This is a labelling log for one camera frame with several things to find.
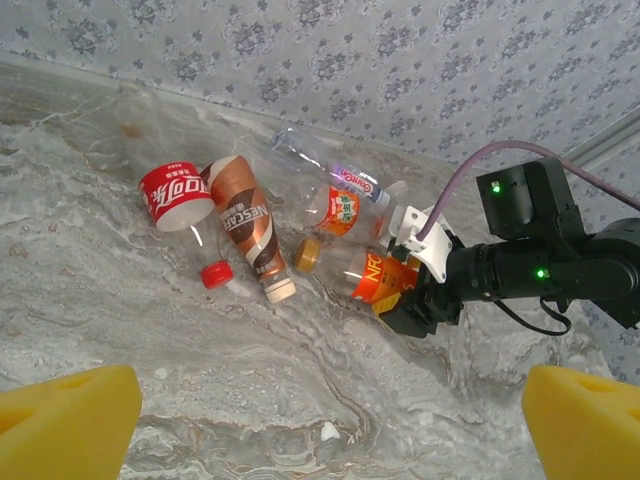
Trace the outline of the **aluminium right rear frame post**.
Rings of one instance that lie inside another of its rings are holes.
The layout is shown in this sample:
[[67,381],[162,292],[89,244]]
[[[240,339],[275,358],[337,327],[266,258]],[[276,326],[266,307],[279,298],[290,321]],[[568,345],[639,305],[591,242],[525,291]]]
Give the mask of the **aluminium right rear frame post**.
[[640,106],[565,155],[584,169],[595,168],[640,142]]

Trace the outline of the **brown Nescafe bottle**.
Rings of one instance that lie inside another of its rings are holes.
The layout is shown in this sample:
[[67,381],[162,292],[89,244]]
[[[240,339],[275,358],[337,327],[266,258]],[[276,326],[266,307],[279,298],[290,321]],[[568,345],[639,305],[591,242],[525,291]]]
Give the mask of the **brown Nescafe bottle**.
[[283,301],[296,293],[281,255],[274,219],[249,162],[228,156],[204,168],[223,230],[251,266],[267,299]]

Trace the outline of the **orange NFC juice bottle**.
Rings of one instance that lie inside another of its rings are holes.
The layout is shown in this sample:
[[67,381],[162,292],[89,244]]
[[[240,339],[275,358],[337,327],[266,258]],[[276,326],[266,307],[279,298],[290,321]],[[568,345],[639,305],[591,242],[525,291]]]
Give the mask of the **orange NFC juice bottle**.
[[397,306],[418,281],[414,268],[391,256],[361,246],[323,245],[314,238],[301,241],[294,266],[326,287],[370,305],[378,316]]

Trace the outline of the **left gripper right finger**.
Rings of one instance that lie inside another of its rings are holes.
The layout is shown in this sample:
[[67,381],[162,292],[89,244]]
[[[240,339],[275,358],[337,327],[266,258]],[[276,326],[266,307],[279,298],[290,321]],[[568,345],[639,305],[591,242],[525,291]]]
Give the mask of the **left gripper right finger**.
[[521,405],[547,480],[640,480],[640,387],[538,365]]

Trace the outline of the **clear bottle purple label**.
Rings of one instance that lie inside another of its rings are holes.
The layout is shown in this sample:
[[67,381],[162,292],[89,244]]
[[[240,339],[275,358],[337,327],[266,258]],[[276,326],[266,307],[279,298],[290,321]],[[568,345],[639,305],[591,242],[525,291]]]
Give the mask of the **clear bottle purple label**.
[[270,151],[272,158],[288,170],[355,193],[377,212],[383,212],[390,203],[389,194],[371,172],[298,125],[281,126],[272,138]]

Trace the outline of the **small bottle orange star label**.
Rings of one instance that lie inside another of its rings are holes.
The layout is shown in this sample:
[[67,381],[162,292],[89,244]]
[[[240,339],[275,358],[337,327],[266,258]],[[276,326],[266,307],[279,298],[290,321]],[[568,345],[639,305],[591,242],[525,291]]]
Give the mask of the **small bottle orange star label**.
[[380,222],[391,201],[387,192],[381,194],[379,202],[372,202],[322,181],[307,183],[299,196],[299,216],[307,227],[361,244],[377,239]]

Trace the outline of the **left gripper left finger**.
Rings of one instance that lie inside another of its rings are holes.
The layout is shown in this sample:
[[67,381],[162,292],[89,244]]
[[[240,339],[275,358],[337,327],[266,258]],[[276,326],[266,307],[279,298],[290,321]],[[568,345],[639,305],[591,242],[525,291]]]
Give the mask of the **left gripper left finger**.
[[117,480],[141,406],[128,365],[0,392],[0,480]]

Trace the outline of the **red Coca-Cola label bottle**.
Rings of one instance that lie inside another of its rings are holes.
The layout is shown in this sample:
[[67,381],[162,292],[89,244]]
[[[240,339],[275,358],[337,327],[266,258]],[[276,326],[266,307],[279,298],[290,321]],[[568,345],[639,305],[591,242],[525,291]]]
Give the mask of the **red Coca-Cola label bottle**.
[[153,90],[123,81],[110,113],[124,159],[155,229],[179,252],[205,288],[229,283],[234,274],[221,255],[213,199],[200,169],[190,161],[172,128],[170,111]]

